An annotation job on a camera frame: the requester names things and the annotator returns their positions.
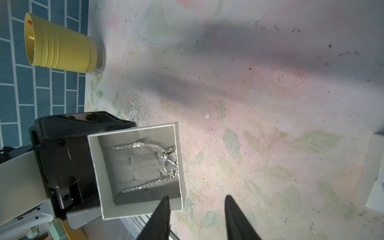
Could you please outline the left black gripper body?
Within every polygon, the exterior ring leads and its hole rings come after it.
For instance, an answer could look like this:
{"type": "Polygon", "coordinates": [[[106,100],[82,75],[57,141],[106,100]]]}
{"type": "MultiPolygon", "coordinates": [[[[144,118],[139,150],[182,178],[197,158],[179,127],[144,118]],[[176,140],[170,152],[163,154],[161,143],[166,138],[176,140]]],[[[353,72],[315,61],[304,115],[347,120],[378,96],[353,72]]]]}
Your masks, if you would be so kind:
{"type": "Polygon", "coordinates": [[[66,219],[68,212],[98,196],[88,135],[135,126],[105,111],[35,120],[30,139],[56,218],[66,219]]]}

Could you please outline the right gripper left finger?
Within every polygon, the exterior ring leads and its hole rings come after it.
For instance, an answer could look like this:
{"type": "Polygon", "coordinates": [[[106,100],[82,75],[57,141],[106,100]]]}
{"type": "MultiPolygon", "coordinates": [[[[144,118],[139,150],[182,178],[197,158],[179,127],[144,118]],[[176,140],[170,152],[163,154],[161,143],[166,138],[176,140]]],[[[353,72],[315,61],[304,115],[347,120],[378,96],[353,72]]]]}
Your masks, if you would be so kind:
{"type": "Polygon", "coordinates": [[[171,231],[169,197],[160,201],[137,240],[168,240],[171,231]]]}

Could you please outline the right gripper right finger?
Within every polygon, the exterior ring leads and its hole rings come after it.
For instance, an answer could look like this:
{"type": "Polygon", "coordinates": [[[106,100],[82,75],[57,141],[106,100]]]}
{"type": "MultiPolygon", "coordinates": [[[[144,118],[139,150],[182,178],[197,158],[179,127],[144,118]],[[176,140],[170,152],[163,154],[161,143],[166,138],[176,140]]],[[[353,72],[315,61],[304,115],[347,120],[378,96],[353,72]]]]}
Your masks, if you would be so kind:
{"type": "Polygon", "coordinates": [[[225,198],[225,220],[228,240],[261,240],[231,195],[225,198]]]}

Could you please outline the white jewelry box base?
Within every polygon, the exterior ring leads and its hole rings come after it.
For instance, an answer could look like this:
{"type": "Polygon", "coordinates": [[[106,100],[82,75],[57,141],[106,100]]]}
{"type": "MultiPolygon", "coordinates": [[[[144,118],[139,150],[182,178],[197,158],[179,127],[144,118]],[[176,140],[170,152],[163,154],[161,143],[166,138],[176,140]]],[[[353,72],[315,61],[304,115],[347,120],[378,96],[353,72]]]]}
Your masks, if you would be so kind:
{"type": "Polygon", "coordinates": [[[104,220],[150,215],[163,197],[186,204],[178,123],[88,135],[104,220]]]}

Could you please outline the white jewelry box lid bow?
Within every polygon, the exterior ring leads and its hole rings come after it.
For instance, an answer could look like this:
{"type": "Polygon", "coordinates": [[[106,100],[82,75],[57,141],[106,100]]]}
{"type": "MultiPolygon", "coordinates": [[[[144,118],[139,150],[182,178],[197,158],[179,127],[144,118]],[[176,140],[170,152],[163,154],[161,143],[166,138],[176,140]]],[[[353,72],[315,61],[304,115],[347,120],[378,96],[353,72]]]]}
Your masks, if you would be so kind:
{"type": "Polygon", "coordinates": [[[384,212],[384,132],[373,134],[361,174],[358,197],[365,208],[384,212]]]}

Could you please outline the grey foam insert card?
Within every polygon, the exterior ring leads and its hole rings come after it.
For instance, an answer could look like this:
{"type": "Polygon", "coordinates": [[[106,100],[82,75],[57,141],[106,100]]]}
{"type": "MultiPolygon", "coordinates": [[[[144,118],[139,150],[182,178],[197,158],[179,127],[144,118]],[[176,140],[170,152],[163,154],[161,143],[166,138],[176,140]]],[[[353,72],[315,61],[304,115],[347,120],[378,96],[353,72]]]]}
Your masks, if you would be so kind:
{"type": "Polygon", "coordinates": [[[137,142],[102,151],[117,206],[180,198],[176,147],[137,142]]]}

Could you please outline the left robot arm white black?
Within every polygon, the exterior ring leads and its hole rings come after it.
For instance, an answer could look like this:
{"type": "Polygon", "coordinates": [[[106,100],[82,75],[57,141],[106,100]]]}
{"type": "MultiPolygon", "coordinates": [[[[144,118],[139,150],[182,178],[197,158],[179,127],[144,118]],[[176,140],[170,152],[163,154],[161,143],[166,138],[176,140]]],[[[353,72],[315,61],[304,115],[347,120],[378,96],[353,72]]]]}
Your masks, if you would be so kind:
{"type": "Polygon", "coordinates": [[[99,218],[101,204],[88,135],[135,127],[108,112],[38,118],[30,145],[1,149],[1,239],[54,219],[76,230],[99,218]]]}

